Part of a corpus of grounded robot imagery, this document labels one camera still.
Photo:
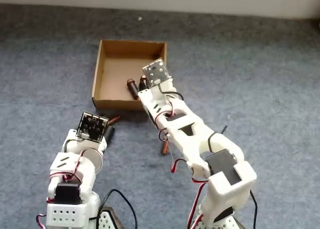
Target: black plastic part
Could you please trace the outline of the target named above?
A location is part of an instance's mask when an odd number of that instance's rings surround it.
[[[179,114],[174,114],[173,116],[167,117],[166,120],[167,120],[168,122],[172,122],[172,121],[174,121],[175,119],[184,117],[185,115],[186,115],[186,114],[184,114],[183,112],[181,112],[181,113],[179,113]]]
[[[232,213],[234,213],[234,209],[232,207],[228,207],[227,209],[225,209],[223,212],[221,212],[220,215],[218,215],[214,219],[214,222],[218,222],[218,221],[222,220],[223,218],[230,216]]]
[[[70,182],[58,183],[55,189],[54,203],[79,205],[81,203],[80,185]]]
[[[79,122],[76,136],[83,138],[82,134],[86,134],[89,136],[89,138],[85,138],[86,140],[100,143],[105,134],[108,121],[109,119],[103,116],[84,112]]]
[[[131,93],[132,97],[137,100],[139,98],[138,96],[138,87],[134,80],[128,81],[127,84],[129,92]]]
[[[147,86],[143,81],[140,81],[138,88],[139,88],[139,92],[141,92],[141,91],[147,89]]]
[[[213,153],[205,161],[209,164],[211,175],[223,172],[231,185],[241,182],[241,178],[234,169],[237,162],[227,149]]]
[[[116,129],[111,125],[106,128],[104,138],[107,145],[110,143],[112,137],[114,136],[115,130]]]
[[[183,131],[187,136],[193,136],[194,132],[192,131],[192,124],[186,125],[184,127],[179,128],[179,130]]]

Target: white robotic arm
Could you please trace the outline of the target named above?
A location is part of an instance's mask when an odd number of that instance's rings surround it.
[[[107,148],[104,134],[106,131],[108,136],[113,134],[107,129],[107,124],[107,118],[84,112],[78,130],[69,130],[61,152],[50,167],[46,213],[48,229],[96,228],[100,198],[92,188]],[[100,224],[114,229],[112,220],[108,222],[105,219],[108,217],[110,215],[104,213]]]
[[[150,87],[138,93],[145,111],[183,153],[192,177],[207,180],[207,193],[192,228],[239,228],[231,215],[247,201],[257,179],[255,171],[235,143],[210,129],[188,108],[162,59],[145,66],[143,72]],[[205,152],[211,155],[202,159]]]

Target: open cardboard box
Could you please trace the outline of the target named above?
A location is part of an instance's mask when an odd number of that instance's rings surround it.
[[[137,86],[142,68],[162,58],[167,62],[167,44],[151,41],[101,40],[92,87],[97,109],[143,110],[127,87],[132,78]]]

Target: cylinder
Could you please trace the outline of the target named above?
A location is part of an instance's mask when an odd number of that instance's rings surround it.
[[[128,79],[126,81],[126,85],[128,86],[129,92],[131,93],[132,97],[135,100],[138,100],[139,96],[138,96],[138,87],[135,83],[135,80],[133,80],[132,78]]]

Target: floor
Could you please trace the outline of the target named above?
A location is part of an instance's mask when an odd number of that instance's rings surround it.
[[[309,21],[211,14],[0,5],[0,225],[37,228],[49,167],[91,101],[100,39],[165,41],[189,107],[239,145],[258,180],[257,228],[320,221],[320,31]],[[117,188],[140,229],[183,229],[197,192],[183,164],[160,154],[143,112],[122,115],[94,191]],[[173,149],[175,157],[181,154]],[[133,217],[114,207],[125,228]],[[236,213],[252,228],[251,199]]]

